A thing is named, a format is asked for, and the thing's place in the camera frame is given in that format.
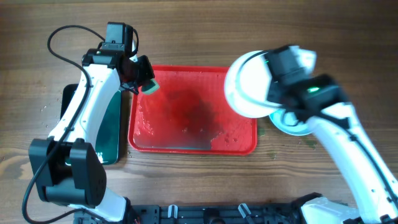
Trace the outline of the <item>green yellow sponge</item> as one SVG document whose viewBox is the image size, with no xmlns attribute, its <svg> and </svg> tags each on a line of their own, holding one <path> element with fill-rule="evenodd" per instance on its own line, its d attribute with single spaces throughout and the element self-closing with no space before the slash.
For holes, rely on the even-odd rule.
<svg viewBox="0 0 398 224">
<path fill-rule="evenodd" d="M 157 81 L 152 78 L 148 82 L 146 82 L 145 85 L 141 86 L 141 92 L 145 95 L 151 95 L 154 92 L 156 92 L 160 88 L 159 84 Z"/>
</svg>

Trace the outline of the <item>white plate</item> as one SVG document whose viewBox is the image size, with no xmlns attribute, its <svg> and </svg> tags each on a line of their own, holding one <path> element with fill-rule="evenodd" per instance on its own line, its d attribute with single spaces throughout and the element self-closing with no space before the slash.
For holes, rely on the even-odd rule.
<svg viewBox="0 0 398 224">
<path fill-rule="evenodd" d="M 299 121 L 293 112 L 277 110 L 269 115 L 273 125 L 280 131 L 293 136 L 306 136 L 311 134 L 308 125 Z"/>
<path fill-rule="evenodd" d="M 280 104 L 266 100 L 271 74 L 266 65 L 267 51 L 248 52 L 229 67 L 224 80 L 224 95 L 237 114 L 247 118 L 269 116 Z"/>
</svg>

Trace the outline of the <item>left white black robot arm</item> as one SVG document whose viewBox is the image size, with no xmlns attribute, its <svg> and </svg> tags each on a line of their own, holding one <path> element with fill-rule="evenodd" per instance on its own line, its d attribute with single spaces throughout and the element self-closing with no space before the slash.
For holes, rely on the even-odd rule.
<svg viewBox="0 0 398 224">
<path fill-rule="evenodd" d="M 34 139 L 29 160 L 34 173 L 22 201 L 27 213 L 32 188 L 43 202 L 70 207 L 67 215 L 83 213 L 103 223 L 131 223 L 130 201 L 107 187 L 106 172 L 95 151 L 106 109 L 120 89 L 138 94 L 158 89 L 147 56 L 135 52 L 90 49 L 84 55 L 81 80 L 61 121 L 47 139 Z"/>
</svg>

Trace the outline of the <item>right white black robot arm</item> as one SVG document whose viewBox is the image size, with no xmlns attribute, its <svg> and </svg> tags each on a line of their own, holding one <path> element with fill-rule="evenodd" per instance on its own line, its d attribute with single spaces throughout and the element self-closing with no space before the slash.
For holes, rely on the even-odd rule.
<svg viewBox="0 0 398 224">
<path fill-rule="evenodd" d="M 265 54 L 278 103 L 308 125 L 340 170 L 363 223 L 397 223 L 397 179 L 363 129 L 340 85 L 327 74 L 311 77 L 284 46 Z"/>
</svg>

